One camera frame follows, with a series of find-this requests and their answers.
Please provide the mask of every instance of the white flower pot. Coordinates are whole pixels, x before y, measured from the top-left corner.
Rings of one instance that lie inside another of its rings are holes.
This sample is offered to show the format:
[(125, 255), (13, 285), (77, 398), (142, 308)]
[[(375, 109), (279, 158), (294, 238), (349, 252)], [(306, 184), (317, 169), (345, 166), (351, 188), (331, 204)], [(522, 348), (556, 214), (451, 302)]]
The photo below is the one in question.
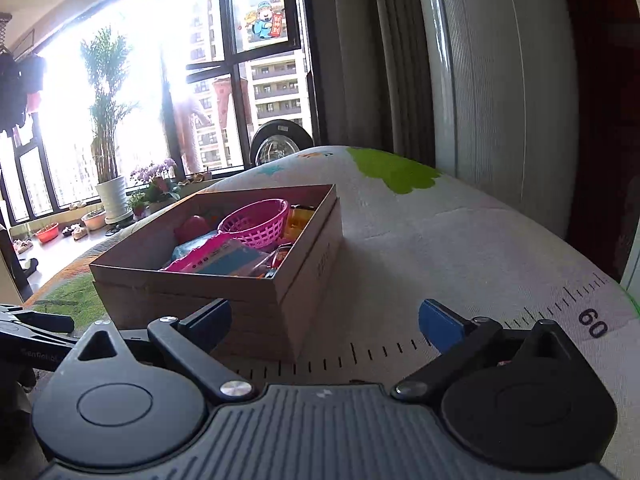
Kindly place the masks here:
[(98, 184), (95, 189), (98, 191), (106, 211), (104, 221), (107, 224), (115, 224), (133, 214), (133, 211), (127, 206), (124, 176), (118, 176), (104, 184)]

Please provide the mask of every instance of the printed number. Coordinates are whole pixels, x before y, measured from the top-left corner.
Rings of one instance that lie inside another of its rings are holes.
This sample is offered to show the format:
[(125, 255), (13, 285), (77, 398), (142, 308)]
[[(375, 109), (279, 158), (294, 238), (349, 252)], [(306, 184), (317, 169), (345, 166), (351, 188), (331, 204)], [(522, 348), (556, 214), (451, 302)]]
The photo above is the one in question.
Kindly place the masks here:
[(580, 323), (582, 323), (584, 326), (587, 326), (593, 323), (594, 318), (598, 319), (598, 313), (592, 308), (588, 308), (580, 314), (578, 321), (580, 321)]
[(604, 336), (607, 333), (607, 330), (609, 330), (609, 327), (604, 321), (596, 321), (594, 323), (593, 321), (595, 319), (598, 319), (598, 313), (592, 308), (588, 308), (587, 310), (581, 312), (580, 316), (578, 316), (578, 321), (581, 324), (583, 324), (584, 326), (591, 325), (589, 326), (589, 334), (594, 339), (597, 339)]

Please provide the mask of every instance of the basket rim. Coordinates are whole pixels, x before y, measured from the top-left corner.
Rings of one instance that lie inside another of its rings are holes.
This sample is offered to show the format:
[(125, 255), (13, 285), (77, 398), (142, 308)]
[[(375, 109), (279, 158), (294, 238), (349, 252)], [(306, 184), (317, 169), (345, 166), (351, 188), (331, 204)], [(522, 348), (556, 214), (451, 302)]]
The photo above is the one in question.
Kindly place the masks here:
[[(256, 204), (260, 204), (260, 203), (263, 203), (263, 202), (280, 202), (280, 211), (279, 211), (279, 213), (277, 213), (277, 215), (275, 215), (273, 218), (270, 218), (266, 222), (258, 224), (257, 226), (251, 227), (249, 229), (244, 229), (242, 231), (223, 231), (223, 230), (220, 229), (222, 227), (222, 224), (225, 223), (232, 216), (234, 216), (234, 215), (236, 215), (238, 213), (241, 213), (245, 209), (249, 209), (249, 208), (255, 206)], [(252, 232), (252, 231), (264, 228), (265, 226), (267, 226), (268, 224), (273, 222), (275, 218), (277, 218), (278, 216), (282, 215), (288, 208), (289, 208), (289, 202), (284, 200), (283, 198), (267, 198), (266, 200), (258, 200), (258, 202), (253, 202), (253, 203), (248, 204), (248, 205), (246, 205), (244, 207), (241, 207), (240, 209), (236, 209), (231, 214), (228, 214), (227, 216), (225, 216), (222, 219), (222, 222), (220, 222), (220, 224), (218, 224), (218, 232), (220, 232), (220, 233), (229, 233), (230, 235), (246, 236), (245, 233)]]

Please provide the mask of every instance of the cartoon character sticker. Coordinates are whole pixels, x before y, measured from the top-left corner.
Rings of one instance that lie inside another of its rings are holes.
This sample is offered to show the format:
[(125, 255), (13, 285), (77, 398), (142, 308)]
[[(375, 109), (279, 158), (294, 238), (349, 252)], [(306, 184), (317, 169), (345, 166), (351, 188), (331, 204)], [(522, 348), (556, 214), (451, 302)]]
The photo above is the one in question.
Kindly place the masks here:
[(252, 10), (244, 20), (253, 35), (253, 41), (279, 38), (282, 33), (282, 12), (273, 12), (273, 7), (267, 1), (260, 2), (257, 12)]

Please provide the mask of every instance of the triangular hole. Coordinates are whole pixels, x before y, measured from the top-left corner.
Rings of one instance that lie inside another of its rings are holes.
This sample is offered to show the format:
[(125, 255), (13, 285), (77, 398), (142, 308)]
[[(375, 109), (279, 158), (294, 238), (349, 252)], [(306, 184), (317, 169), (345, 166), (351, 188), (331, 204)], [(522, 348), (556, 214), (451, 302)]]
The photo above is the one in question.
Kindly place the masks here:
[(84, 346), (80, 357), (80, 361), (93, 361), (94, 359), (106, 359), (108, 357), (116, 357), (116, 351), (111, 343), (109, 334), (102, 330), (96, 332), (89, 342)]

